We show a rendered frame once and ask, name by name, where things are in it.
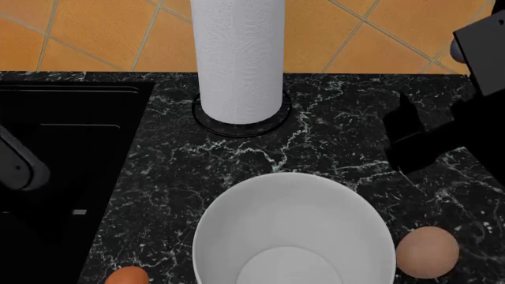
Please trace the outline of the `white round bowl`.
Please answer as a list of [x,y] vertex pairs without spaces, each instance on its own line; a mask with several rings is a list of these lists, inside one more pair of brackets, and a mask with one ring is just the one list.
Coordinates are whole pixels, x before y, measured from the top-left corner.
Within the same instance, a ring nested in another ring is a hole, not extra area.
[[198,284],[393,284],[395,246],[357,193],[313,174],[265,174],[227,189],[193,238]]

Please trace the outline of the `white paper towel roll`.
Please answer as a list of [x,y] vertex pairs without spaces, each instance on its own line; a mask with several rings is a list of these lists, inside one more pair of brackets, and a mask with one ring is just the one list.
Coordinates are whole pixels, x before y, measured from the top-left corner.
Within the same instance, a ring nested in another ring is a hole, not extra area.
[[282,104],[286,0],[190,0],[203,111],[233,125]]

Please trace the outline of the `orange brown egg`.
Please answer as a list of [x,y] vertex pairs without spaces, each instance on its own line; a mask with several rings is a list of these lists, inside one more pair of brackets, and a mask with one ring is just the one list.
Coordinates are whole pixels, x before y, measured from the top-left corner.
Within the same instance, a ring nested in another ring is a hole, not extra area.
[[122,267],[110,274],[105,284],[149,284],[149,278],[140,267]]

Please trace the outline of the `black kitchen sink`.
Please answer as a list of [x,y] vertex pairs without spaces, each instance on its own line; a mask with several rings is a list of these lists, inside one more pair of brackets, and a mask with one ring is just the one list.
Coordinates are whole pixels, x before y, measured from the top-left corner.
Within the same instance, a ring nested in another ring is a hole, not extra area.
[[0,82],[0,125],[50,170],[32,191],[0,184],[0,284],[77,284],[153,89]]

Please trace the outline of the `black paper towel holder base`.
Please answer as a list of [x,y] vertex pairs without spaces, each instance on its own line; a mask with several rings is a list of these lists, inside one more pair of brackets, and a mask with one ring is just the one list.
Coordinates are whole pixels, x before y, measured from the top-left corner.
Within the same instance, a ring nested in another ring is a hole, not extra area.
[[292,110],[292,99],[287,92],[282,92],[282,104],[275,115],[267,120],[248,125],[227,124],[210,118],[203,111],[199,93],[194,97],[191,106],[193,119],[199,127],[209,133],[231,139],[246,139],[274,132],[284,125],[290,117]]

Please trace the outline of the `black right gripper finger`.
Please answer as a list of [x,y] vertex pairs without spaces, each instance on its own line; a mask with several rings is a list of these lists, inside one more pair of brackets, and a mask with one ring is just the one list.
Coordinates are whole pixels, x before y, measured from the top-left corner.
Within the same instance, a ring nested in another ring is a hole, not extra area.
[[391,143],[402,138],[402,119],[403,115],[400,110],[392,110],[390,113],[384,115],[383,126],[387,138]]
[[416,106],[411,103],[406,94],[401,93],[399,98],[398,111],[400,113],[401,139],[406,139],[418,133],[423,133],[425,127],[421,122]]

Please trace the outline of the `light brown egg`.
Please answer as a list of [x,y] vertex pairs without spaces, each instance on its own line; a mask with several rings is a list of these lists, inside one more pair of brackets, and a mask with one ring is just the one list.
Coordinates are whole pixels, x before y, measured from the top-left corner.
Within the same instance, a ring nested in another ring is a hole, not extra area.
[[413,278],[438,278],[451,271],[459,258],[455,237],[437,226],[408,233],[396,248],[397,267]]

